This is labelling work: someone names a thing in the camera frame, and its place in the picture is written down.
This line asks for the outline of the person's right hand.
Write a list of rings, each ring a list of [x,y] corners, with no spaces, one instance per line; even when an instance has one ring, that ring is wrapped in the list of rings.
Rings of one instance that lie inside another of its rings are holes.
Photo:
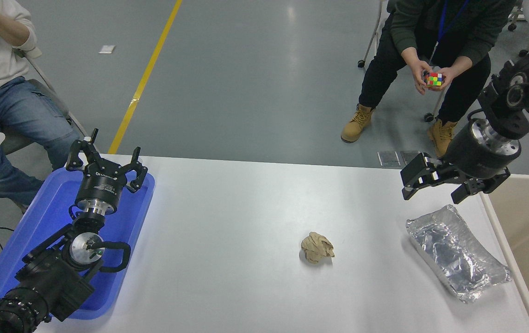
[[[420,59],[412,59],[407,62],[407,65],[410,68],[412,76],[414,78],[415,89],[421,95],[425,95],[427,91],[427,84],[425,83],[423,73],[426,70],[430,72],[431,67],[428,63]]]

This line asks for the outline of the person's left hand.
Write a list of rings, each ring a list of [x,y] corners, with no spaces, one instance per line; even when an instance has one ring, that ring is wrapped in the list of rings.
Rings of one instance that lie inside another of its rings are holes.
[[[432,91],[443,91],[448,88],[453,80],[460,74],[459,69],[455,66],[440,68],[436,73],[442,75],[442,84],[429,87]]]

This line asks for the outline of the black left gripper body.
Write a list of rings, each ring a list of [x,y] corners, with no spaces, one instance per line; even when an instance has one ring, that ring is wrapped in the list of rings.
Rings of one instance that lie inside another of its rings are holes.
[[[107,204],[110,209],[118,208],[123,188],[127,184],[125,175],[105,175],[99,171],[85,170],[83,174],[84,177],[75,199],[77,207],[83,209],[86,202],[97,200]]]

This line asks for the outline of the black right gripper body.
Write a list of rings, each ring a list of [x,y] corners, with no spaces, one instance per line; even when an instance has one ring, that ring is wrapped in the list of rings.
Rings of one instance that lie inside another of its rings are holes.
[[[511,139],[489,122],[468,122],[449,143],[442,160],[474,179],[490,179],[511,162]]]

